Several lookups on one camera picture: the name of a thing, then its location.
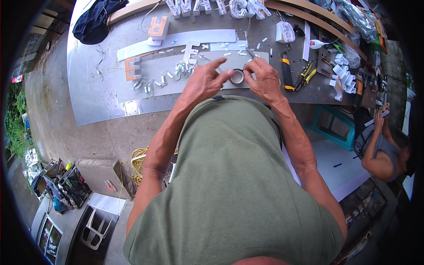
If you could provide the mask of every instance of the concrete block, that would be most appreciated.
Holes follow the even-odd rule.
[[[121,191],[121,179],[119,162],[115,159],[80,159],[77,168],[81,172],[88,186],[93,192],[97,192],[106,196],[119,198]],[[107,189],[104,181],[109,180],[117,189],[116,192]],[[125,178],[123,179],[121,199],[131,199],[128,191],[125,189]]]

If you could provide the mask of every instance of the green plant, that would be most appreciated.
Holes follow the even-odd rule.
[[[26,112],[25,91],[22,83],[12,83],[6,103],[6,117],[4,121],[8,149],[20,158],[32,145],[28,140],[28,132],[22,121],[22,114]]]

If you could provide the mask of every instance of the yellow-handled pliers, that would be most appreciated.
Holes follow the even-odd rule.
[[[301,73],[301,77],[299,82],[296,84],[296,88],[294,89],[294,92],[298,92],[299,89],[304,86],[305,84],[309,84],[309,80],[314,76],[314,74],[317,72],[316,69],[312,70],[310,73],[309,71],[312,68],[313,61],[309,61],[308,64],[305,67],[305,70],[303,73]]]

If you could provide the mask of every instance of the plastic bag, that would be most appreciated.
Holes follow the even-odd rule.
[[[317,6],[320,6],[326,10],[328,10],[330,8],[331,3],[333,2],[333,0],[315,0],[315,4]]]
[[[348,37],[349,40],[351,40],[356,46],[359,47],[360,34],[357,30],[354,29],[354,34],[348,33],[346,37]],[[350,47],[346,43],[343,43],[343,49],[346,53],[344,57],[349,61],[350,68],[358,68],[361,63],[361,56],[359,56],[358,52],[356,52],[352,47]]]
[[[335,0],[335,2],[340,6],[341,12],[349,18],[367,43],[378,41],[377,28],[367,19],[366,15],[364,15],[359,8],[346,0]]]

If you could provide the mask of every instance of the concrete floor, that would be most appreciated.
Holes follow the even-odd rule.
[[[41,55],[25,83],[31,131],[42,158],[49,161],[60,157],[65,164],[80,158],[115,158],[129,162],[133,150],[149,145],[169,112],[78,127],[73,114],[73,107],[78,106],[72,106],[69,94],[66,51],[67,32],[52,39],[50,51]],[[312,122],[316,105],[291,106],[302,125]],[[311,142],[324,140],[307,129],[305,131]]]

